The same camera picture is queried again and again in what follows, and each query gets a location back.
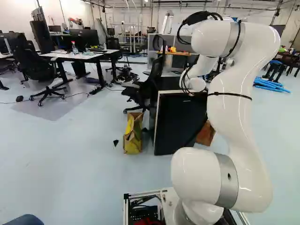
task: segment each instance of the water bottle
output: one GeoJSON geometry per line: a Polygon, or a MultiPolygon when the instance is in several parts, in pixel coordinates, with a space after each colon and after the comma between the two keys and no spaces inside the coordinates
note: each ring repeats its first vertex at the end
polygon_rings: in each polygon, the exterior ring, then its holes
{"type": "Polygon", "coordinates": [[[79,53],[78,49],[75,46],[75,41],[72,41],[72,51],[73,51],[74,55],[79,53]]]}

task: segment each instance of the red component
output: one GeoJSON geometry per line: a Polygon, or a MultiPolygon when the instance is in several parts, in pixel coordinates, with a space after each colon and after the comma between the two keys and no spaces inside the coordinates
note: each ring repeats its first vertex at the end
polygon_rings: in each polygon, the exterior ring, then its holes
{"type": "Polygon", "coordinates": [[[150,221],[150,219],[147,217],[145,219],[135,222],[134,225],[162,225],[162,223],[158,220],[150,221]]]}

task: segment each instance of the blue foam tube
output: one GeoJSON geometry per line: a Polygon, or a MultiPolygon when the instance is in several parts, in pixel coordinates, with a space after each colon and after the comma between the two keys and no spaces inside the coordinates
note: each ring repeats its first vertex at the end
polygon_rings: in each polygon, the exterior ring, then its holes
{"type": "Polygon", "coordinates": [[[289,90],[284,89],[283,87],[277,86],[273,82],[266,82],[266,81],[262,81],[260,79],[255,79],[254,83],[258,83],[258,84],[261,84],[261,85],[269,87],[269,88],[277,88],[277,89],[283,90],[283,91],[285,91],[287,93],[291,93],[289,90]]]}
{"type": "Polygon", "coordinates": [[[259,86],[259,85],[255,85],[255,87],[256,87],[256,88],[261,88],[261,89],[266,89],[266,90],[272,90],[272,91],[276,91],[276,92],[282,92],[282,90],[279,90],[279,89],[268,88],[268,87],[259,86]]]}
{"type": "Polygon", "coordinates": [[[261,82],[261,81],[259,81],[259,80],[254,80],[254,83],[263,85],[263,86],[268,87],[268,88],[276,88],[276,87],[274,87],[274,85],[267,84],[267,83],[261,82]]]}
{"type": "Polygon", "coordinates": [[[276,86],[283,86],[283,84],[281,83],[276,83],[276,82],[272,82],[272,81],[267,81],[267,80],[264,80],[264,79],[258,79],[259,81],[262,81],[262,82],[265,82],[265,83],[270,83],[270,84],[273,84],[273,85],[276,85],[276,86]]]}

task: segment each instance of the yellow object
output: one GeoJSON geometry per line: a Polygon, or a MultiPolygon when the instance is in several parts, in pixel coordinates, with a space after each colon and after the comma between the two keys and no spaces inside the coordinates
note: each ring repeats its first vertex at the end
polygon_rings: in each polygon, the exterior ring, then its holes
{"type": "Polygon", "coordinates": [[[126,154],[142,152],[143,112],[130,112],[127,115],[127,126],[123,136],[123,149],[126,154]]]}
{"type": "Polygon", "coordinates": [[[176,52],[176,47],[171,47],[170,52],[175,53],[176,52]]]}

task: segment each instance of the cardboard box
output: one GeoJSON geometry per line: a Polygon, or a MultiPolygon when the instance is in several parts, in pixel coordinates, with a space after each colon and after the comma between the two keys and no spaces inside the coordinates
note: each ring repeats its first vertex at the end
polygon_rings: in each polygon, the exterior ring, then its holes
{"type": "Polygon", "coordinates": [[[143,112],[129,112],[127,126],[123,136],[123,149],[126,154],[142,152],[142,123],[143,112]]]}
{"type": "Polygon", "coordinates": [[[201,131],[198,133],[196,137],[196,142],[199,144],[203,144],[206,146],[210,146],[212,139],[214,138],[216,131],[211,126],[210,122],[207,120],[201,131]]]}

